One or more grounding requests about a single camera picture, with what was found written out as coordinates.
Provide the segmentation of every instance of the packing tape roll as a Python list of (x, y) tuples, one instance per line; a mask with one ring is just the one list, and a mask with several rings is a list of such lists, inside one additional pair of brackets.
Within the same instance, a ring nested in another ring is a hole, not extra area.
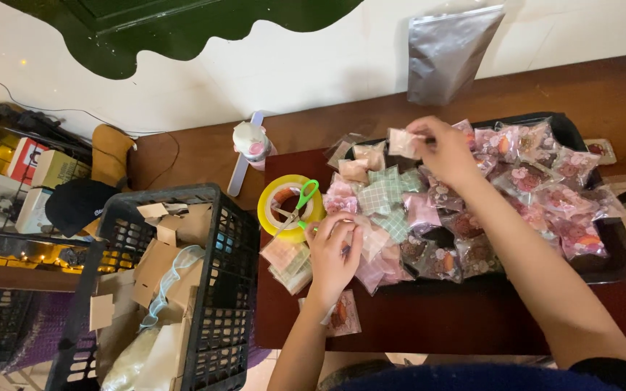
[[(298, 200), (301, 187), (306, 182), (308, 182), (308, 178), (303, 175), (285, 175), (272, 181), (262, 192), (257, 202), (257, 218), (260, 221), (260, 225), (269, 235), (276, 234), (283, 225), (283, 221), (279, 221), (275, 217), (279, 213), (273, 210), (272, 207), (281, 207), (283, 202), (291, 197), (295, 197)], [(325, 217), (323, 197), (320, 195), (320, 191), (316, 191), (313, 197), (306, 203), (305, 211), (300, 219), (306, 223), (313, 223), (322, 220), (323, 217)], [(277, 237), (291, 243), (305, 241), (303, 228), (299, 227), (298, 224), (291, 224), (289, 228), (283, 230)]]

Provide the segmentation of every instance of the black hat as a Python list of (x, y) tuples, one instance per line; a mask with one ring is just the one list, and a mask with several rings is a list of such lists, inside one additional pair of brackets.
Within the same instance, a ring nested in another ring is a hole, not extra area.
[(99, 218), (105, 202), (120, 190), (103, 182), (79, 178), (58, 185), (45, 203), (45, 215), (66, 237)]

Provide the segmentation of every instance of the silver pouch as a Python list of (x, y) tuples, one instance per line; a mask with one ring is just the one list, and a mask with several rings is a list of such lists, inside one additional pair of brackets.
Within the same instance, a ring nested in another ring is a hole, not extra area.
[(445, 105), (475, 79), (504, 5), (410, 19), (407, 100)]

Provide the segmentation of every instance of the nail file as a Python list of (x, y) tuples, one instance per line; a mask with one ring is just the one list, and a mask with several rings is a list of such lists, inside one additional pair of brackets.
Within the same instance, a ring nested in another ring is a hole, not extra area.
[[(259, 111), (255, 111), (253, 113), (252, 118), (250, 119), (250, 123), (255, 124), (257, 126), (262, 126), (263, 115)], [(233, 174), (231, 175), (231, 181), (228, 184), (228, 189), (226, 193), (231, 197), (236, 197), (241, 192), (241, 187), (243, 186), (243, 179), (246, 177), (246, 172), (248, 171), (248, 161), (243, 156), (243, 154), (238, 154), (238, 160), (236, 161), (236, 167), (233, 169)]]

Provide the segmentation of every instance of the black tray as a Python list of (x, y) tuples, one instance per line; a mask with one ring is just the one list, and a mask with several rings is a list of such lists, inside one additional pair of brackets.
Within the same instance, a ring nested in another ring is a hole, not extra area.
[[(554, 137), (561, 143), (561, 145), (572, 148), (577, 151), (587, 151), (584, 139), (581, 137), (576, 125), (567, 118), (564, 113), (552, 113), (552, 112), (540, 112), (530, 113), (523, 115), (515, 115), (513, 117), (498, 118), (496, 120), (480, 121), (472, 123), (474, 128), (477, 127), (494, 127), (496, 122), (503, 122), (507, 124), (518, 125), (532, 125), (536, 122), (540, 122), (546, 118), (551, 118), (552, 132)], [(365, 141), (361, 144), (376, 144), (383, 141), (382, 138), (377, 140)], [(400, 156), (388, 156), (387, 149), (385, 151), (387, 166), (399, 165), (401, 169), (407, 168), (408, 165), (420, 165), (421, 162), (412, 162), (409, 159), (405, 159)], [(352, 150), (347, 152), (345, 159), (354, 159)], [(598, 170), (595, 169), (587, 183), (587, 189), (593, 188), (596, 185), (602, 183), (602, 178)], [(616, 282), (626, 280), (626, 229), (622, 224), (620, 218), (603, 218), (594, 222), (600, 233), (600, 238), (607, 249), (608, 257), (598, 257), (595, 255), (580, 255), (573, 258), (570, 263), (574, 270), (588, 284), (600, 284), (607, 282)], [(438, 228), (430, 231), (424, 236), (426, 239), (436, 240), (441, 246), (452, 246), (454, 236), (446, 228)], [(462, 286), (473, 286), (480, 288), (486, 286), (488, 283), (491, 285), (495, 280), (505, 281), (505, 276), (502, 274), (486, 274), (483, 276), (476, 276), (465, 280)], [(448, 281), (417, 279), (410, 284), (400, 284), (396, 287), (407, 286), (426, 286), (434, 285), (442, 287), (444, 289), (448, 286), (460, 287), (461, 285)]]

